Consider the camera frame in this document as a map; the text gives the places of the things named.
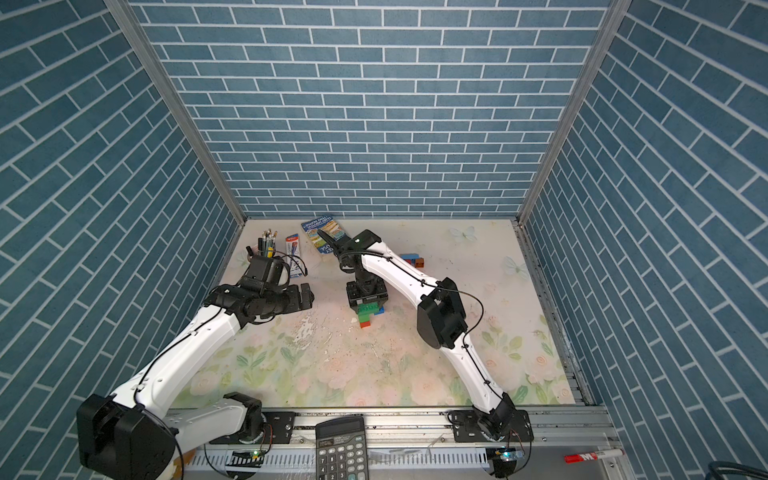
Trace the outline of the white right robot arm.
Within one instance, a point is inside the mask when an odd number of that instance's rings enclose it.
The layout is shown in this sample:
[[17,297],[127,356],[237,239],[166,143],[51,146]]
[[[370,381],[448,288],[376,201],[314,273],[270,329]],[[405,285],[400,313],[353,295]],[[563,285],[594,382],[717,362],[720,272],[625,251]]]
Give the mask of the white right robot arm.
[[490,441],[531,443],[534,439],[527,413],[493,379],[473,345],[466,322],[464,296],[456,283],[431,277],[398,256],[375,233],[365,230],[339,238],[319,230],[317,235],[331,249],[341,271],[352,274],[346,292],[350,308],[359,319],[367,306],[379,309],[388,300],[389,286],[416,309],[416,330],[431,348],[452,365],[469,394],[477,428]]

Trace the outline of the green long lego brick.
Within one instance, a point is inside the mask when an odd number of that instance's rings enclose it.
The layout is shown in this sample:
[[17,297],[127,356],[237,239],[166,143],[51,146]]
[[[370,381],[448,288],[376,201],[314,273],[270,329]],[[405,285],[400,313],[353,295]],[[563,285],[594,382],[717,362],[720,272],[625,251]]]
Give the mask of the green long lego brick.
[[376,315],[379,313],[381,307],[377,303],[362,304],[357,308],[357,315],[359,317],[367,317],[370,315]]

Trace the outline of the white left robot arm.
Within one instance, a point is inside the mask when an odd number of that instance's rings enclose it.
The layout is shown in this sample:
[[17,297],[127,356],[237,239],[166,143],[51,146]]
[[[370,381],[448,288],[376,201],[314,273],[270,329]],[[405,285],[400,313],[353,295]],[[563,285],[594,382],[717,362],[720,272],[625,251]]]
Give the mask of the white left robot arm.
[[90,395],[76,413],[79,461],[110,479],[158,479],[182,472],[185,453],[221,437],[245,444],[270,434],[260,400],[230,392],[209,407],[172,413],[198,370],[248,325],[309,310],[308,284],[290,269],[302,260],[253,255],[235,284],[213,288],[193,320],[134,376],[107,396]]

